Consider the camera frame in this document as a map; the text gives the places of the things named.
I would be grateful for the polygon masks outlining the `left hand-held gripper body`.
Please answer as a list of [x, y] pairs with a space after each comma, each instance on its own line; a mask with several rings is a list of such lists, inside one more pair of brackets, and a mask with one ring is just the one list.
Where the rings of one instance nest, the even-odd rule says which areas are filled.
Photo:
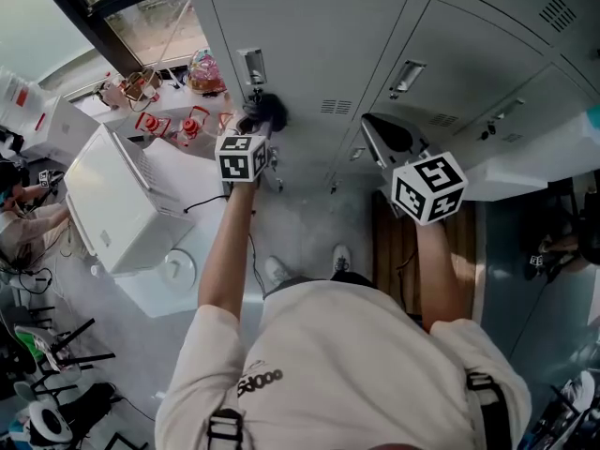
[[234, 118], [217, 137], [215, 160], [223, 183], [256, 183], [271, 163], [272, 122], [253, 124], [243, 133], [241, 127], [248, 122], [247, 117]]

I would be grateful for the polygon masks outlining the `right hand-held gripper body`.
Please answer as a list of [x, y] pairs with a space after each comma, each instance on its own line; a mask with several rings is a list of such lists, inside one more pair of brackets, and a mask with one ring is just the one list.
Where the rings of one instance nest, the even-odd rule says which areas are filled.
[[455, 214], [468, 179], [452, 154], [431, 143], [416, 125], [393, 115], [376, 115], [408, 129], [412, 135], [408, 152], [393, 152], [369, 133], [363, 116], [361, 133], [381, 170], [381, 191], [395, 215], [408, 216], [416, 224], [426, 226]]

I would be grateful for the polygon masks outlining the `dark blue cloth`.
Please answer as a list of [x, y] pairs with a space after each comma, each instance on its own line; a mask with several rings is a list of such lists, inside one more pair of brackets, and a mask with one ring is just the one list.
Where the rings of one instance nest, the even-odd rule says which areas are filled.
[[250, 132], [257, 133], [266, 125], [268, 134], [280, 132], [288, 124], [288, 111], [278, 96], [258, 92], [248, 98], [243, 110], [250, 121]]

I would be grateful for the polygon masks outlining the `grey metal locker door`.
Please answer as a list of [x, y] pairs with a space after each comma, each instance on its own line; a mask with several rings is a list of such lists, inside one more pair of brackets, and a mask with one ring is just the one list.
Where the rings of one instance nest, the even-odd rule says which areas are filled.
[[[407, 0], [212, 0], [237, 79], [277, 95], [292, 124], [346, 127]], [[260, 48], [267, 83], [246, 85], [237, 50]]]

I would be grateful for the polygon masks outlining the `grey metal locker cabinet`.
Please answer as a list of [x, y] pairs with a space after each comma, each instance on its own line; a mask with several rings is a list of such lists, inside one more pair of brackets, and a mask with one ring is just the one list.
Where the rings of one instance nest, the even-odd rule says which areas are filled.
[[[212, 0], [191, 0], [233, 101], [245, 95]], [[427, 67], [389, 98], [406, 60]], [[515, 98], [503, 120], [489, 117]], [[416, 125], [465, 170], [600, 105], [600, 0], [407, 0], [346, 127], [291, 123], [273, 138], [265, 180], [287, 194], [374, 186], [380, 171], [360, 130], [365, 113]]]

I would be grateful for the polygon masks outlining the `white partition unit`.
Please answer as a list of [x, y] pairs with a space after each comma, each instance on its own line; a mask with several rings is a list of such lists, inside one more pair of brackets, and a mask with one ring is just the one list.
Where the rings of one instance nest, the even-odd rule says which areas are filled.
[[464, 199], [496, 202], [600, 169], [600, 105], [466, 171]]

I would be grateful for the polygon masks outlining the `white windowsill ledge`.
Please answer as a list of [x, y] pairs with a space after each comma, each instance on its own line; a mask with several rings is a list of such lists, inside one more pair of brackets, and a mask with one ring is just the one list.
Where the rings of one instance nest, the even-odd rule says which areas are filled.
[[188, 86], [182, 85], [179, 89], [171, 86], [171, 81], [165, 81], [157, 90], [157, 101], [134, 101], [117, 110], [111, 110], [102, 103], [97, 96], [84, 97], [74, 102], [74, 106], [118, 133], [132, 137], [140, 134], [135, 128], [140, 112], [151, 113], [154, 116], [167, 117], [175, 121], [188, 117], [193, 107], [203, 107], [211, 114], [231, 112], [233, 102], [230, 95], [225, 92], [217, 97], [203, 97], [194, 93]]

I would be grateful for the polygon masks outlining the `person's white right shoe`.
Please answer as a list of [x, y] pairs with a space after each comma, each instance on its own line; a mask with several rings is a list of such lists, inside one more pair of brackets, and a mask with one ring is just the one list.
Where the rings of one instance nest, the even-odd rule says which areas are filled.
[[351, 251], [343, 244], [337, 244], [333, 250], [333, 273], [349, 272], [351, 269]]

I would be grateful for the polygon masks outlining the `large white cardboard box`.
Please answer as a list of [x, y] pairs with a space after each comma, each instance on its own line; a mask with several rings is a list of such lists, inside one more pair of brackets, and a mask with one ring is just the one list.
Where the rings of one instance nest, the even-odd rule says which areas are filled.
[[141, 147], [103, 124], [68, 168], [65, 183], [88, 252], [112, 275], [156, 267], [194, 226]]

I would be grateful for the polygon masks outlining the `black-framed window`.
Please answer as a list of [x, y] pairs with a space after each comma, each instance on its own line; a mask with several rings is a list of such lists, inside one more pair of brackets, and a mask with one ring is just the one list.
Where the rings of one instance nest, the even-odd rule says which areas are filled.
[[[101, 0], [83, 1], [91, 10]], [[188, 0], [136, 0], [103, 20], [143, 65], [182, 64], [207, 44]], [[53, 0], [0, 0], [0, 67], [59, 93], [115, 69]]]

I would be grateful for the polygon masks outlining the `pink ornament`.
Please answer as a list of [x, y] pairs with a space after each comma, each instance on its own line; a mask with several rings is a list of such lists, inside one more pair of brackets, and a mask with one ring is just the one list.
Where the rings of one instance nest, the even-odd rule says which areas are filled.
[[103, 81], [94, 88], [94, 94], [111, 110], [123, 108], [126, 105], [125, 96], [118, 85]]

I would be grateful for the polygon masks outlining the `low white box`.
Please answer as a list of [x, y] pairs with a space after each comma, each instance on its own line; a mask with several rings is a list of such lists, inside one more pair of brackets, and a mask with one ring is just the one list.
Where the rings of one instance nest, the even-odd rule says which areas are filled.
[[156, 318], [197, 307], [200, 277], [226, 201], [214, 160], [188, 155], [164, 141], [152, 142], [144, 153], [193, 221], [157, 267], [114, 279], [148, 317]]

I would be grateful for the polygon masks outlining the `white carton with red sticker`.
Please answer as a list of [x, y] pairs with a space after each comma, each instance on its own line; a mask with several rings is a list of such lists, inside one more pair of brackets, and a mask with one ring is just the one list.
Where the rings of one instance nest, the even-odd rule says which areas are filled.
[[99, 122], [64, 97], [51, 97], [23, 133], [21, 154], [68, 165], [98, 129]]

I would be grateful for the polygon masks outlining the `person's cream t-shirt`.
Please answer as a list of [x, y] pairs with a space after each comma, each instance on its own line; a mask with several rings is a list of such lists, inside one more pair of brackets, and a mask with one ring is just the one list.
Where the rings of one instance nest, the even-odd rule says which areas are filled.
[[231, 312], [205, 305], [158, 410], [156, 449], [205, 450], [210, 416], [230, 405], [254, 450], [476, 450], [472, 372], [500, 386], [517, 445], [531, 395], [476, 322], [425, 331], [380, 291], [315, 280], [270, 295], [245, 348]]

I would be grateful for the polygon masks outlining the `translucent red-labelled plastic container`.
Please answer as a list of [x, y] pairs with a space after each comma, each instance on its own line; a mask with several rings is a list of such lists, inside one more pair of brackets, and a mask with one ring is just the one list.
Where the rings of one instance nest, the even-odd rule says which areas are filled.
[[37, 83], [0, 66], [0, 125], [12, 131], [34, 126], [48, 98]]

